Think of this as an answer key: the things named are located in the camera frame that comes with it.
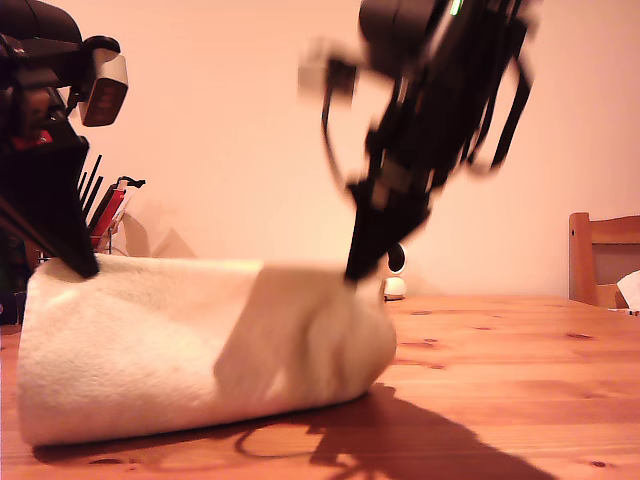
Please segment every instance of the white towel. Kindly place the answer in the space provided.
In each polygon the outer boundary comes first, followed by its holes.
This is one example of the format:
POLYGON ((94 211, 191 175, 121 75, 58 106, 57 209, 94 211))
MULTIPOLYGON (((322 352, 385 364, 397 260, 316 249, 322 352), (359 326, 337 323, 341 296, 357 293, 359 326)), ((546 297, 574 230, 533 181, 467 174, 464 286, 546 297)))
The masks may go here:
POLYGON ((378 295, 338 271, 99 256, 29 282, 18 415, 30 445, 177 431, 339 403, 391 362, 378 295))

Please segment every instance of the cable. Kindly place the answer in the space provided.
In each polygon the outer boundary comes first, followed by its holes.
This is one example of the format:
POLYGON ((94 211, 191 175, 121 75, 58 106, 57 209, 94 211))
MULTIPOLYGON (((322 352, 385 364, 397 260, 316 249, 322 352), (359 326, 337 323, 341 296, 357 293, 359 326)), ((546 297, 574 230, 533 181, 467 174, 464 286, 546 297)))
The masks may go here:
POLYGON ((338 166, 333 146, 331 145, 331 140, 329 138, 329 109, 331 107, 332 96, 333 86, 329 83, 324 94, 324 103, 322 106, 322 136, 324 139, 327 161, 329 162, 329 170, 331 170, 331 175, 333 176, 333 180, 336 183, 338 190, 344 191, 346 190, 346 182, 342 176, 340 167, 338 166))

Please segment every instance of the pen holder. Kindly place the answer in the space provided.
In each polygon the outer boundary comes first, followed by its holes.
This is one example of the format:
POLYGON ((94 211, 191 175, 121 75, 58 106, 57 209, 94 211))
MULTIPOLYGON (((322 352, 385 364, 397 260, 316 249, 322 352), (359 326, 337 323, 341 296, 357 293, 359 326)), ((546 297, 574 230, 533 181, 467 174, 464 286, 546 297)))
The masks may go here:
POLYGON ((113 253, 113 227, 109 227, 102 236, 91 236, 91 245, 95 253, 113 253))

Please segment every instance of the rolled towel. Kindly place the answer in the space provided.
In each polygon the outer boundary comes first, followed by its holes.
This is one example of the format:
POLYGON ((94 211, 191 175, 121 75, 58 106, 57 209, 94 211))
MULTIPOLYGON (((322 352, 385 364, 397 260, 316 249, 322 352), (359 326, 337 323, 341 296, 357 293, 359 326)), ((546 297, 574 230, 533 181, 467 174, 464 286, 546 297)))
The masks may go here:
POLYGON ((363 394, 395 354, 379 294, 339 271, 99 255, 32 276, 18 356, 30 445, 212 426, 363 394))

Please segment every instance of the table surface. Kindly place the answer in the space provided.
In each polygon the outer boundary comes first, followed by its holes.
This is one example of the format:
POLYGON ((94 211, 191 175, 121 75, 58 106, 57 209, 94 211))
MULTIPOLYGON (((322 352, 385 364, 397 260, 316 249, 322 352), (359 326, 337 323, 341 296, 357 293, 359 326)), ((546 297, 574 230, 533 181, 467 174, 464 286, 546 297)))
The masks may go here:
POLYGON ((387 304, 396 359, 348 404, 32 450, 3 327, 2 474, 13 478, 640 478, 640 319, 552 297, 387 304))

